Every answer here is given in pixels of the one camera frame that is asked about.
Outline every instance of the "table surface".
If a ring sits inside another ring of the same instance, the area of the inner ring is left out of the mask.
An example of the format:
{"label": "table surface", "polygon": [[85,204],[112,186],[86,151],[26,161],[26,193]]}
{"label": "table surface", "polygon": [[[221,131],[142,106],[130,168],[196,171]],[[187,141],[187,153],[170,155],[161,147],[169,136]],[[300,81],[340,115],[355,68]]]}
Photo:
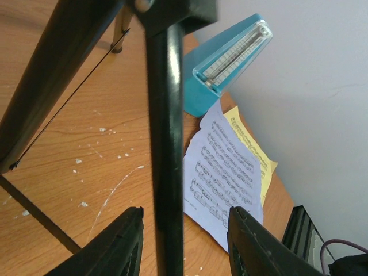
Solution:
{"label": "table surface", "polygon": [[[55,0],[4,0],[0,21],[0,116],[25,69]],[[109,49],[113,24],[51,114]],[[197,42],[185,37],[185,52]],[[81,247],[129,206],[144,208],[141,275],[156,274],[144,33],[133,19],[121,54],[110,54],[5,177]],[[235,106],[229,94],[224,111]],[[199,121],[184,114],[184,147]],[[0,189],[0,274],[39,275],[71,256],[41,224]],[[274,173],[264,226],[281,240],[293,201]],[[230,275],[227,253],[185,216],[185,275]]]}

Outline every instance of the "yellow paper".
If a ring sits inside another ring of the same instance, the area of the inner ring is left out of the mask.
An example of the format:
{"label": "yellow paper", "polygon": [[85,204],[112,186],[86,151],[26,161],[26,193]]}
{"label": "yellow paper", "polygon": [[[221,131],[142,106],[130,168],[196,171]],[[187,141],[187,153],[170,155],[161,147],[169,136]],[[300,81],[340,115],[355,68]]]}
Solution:
{"label": "yellow paper", "polygon": [[262,179],[260,201],[263,206],[263,204],[265,203],[267,191],[270,187],[272,173],[277,167],[277,162],[273,162],[272,160],[270,160],[267,155],[262,151],[257,142],[250,135],[240,119],[239,109],[237,106],[226,112],[224,116],[230,123],[240,141],[243,142],[243,144],[246,145],[246,147],[252,152],[252,154],[259,160]]}

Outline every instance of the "purple cable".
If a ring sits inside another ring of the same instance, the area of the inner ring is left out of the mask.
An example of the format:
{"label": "purple cable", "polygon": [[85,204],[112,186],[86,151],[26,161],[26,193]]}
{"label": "purple cable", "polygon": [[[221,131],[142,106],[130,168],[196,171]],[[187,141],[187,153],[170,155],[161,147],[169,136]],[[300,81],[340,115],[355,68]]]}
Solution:
{"label": "purple cable", "polygon": [[364,248],[362,246],[359,246],[355,243],[352,243],[351,241],[347,241],[347,240],[339,240],[339,239],[332,239],[332,240],[328,240],[326,241],[322,247],[321,247],[321,253],[320,253],[320,258],[321,258],[321,266],[322,266],[322,273],[323,275],[327,275],[325,273],[325,270],[324,270],[324,266],[325,266],[325,263],[324,263],[324,259],[323,259],[323,253],[326,249],[326,247],[332,243],[342,243],[342,244],[346,244],[347,246],[351,246],[351,247],[354,247],[362,252],[364,252],[365,254],[368,254],[368,249],[367,248]]}

